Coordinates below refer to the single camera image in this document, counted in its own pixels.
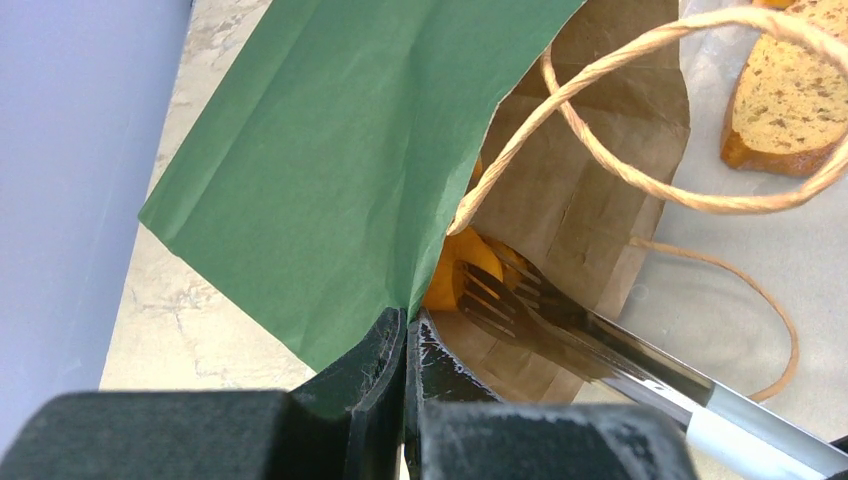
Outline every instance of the lavender wall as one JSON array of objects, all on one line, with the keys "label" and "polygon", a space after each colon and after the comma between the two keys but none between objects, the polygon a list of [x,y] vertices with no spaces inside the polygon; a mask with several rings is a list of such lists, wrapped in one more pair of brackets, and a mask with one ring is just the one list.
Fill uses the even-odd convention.
[{"label": "lavender wall", "polygon": [[190,0],[0,0],[0,452],[98,387]]}]

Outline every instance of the fork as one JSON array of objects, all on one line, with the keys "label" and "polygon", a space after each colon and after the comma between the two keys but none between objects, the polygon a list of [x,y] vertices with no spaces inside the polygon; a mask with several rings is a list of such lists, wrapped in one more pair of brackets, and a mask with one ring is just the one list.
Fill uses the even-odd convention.
[{"label": "fork", "polygon": [[[527,267],[522,270],[533,277],[525,276],[513,292],[485,270],[459,262],[454,285],[460,310],[495,338],[658,408],[692,446],[745,478],[827,479],[848,471],[848,455],[842,451],[573,300],[565,301],[568,297],[538,269],[529,262]],[[549,321],[542,313],[564,316]]]}]

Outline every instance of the bread slice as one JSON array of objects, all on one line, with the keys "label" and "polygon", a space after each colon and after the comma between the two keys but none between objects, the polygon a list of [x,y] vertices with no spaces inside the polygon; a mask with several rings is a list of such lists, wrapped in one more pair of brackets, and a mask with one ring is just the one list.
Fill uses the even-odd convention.
[{"label": "bread slice", "polygon": [[[786,13],[848,38],[848,0],[797,0]],[[848,129],[848,82],[802,47],[762,35],[730,99],[721,158],[732,168],[809,176]]]}]

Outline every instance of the black clamp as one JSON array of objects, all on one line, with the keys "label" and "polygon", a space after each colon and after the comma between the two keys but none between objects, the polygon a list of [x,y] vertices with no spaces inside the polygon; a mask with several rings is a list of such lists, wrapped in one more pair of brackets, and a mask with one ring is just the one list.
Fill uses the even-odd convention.
[{"label": "black clamp", "polygon": [[[669,419],[633,405],[515,405],[420,313],[387,309],[292,392],[85,393],[54,399],[0,480],[695,479]],[[848,439],[834,442],[846,448]]]}]

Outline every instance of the white surface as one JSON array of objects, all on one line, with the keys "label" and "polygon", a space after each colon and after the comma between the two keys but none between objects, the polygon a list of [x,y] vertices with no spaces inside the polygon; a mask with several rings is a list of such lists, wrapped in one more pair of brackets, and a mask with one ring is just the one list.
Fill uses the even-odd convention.
[{"label": "white surface", "polygon": [[[686,12],[740,3],[690,0]],[[727,100],[755,38],[750,31],[726,28],[682,45],[692,134],[674,180],[678,187],[766,195],[801,184],[732,171],[718,158]],[[764,406],[828,441],[848,434],[843,393],[848,391],[848,332],[842,325],[848,286],[841,281],[848,267],[842,237],[848,228],[846,204],[843,181],[801,208],[765,216],[714,216],[668,205],[655,237],[731,262],[784,305],[798,326],[801,363],[795,380]],[[656,346],[742,393],[765,387],[782,372],[789,341],[780,318],[732,274],[651,254],[636,285],[639,295],[628,300],[622,324]]]}]

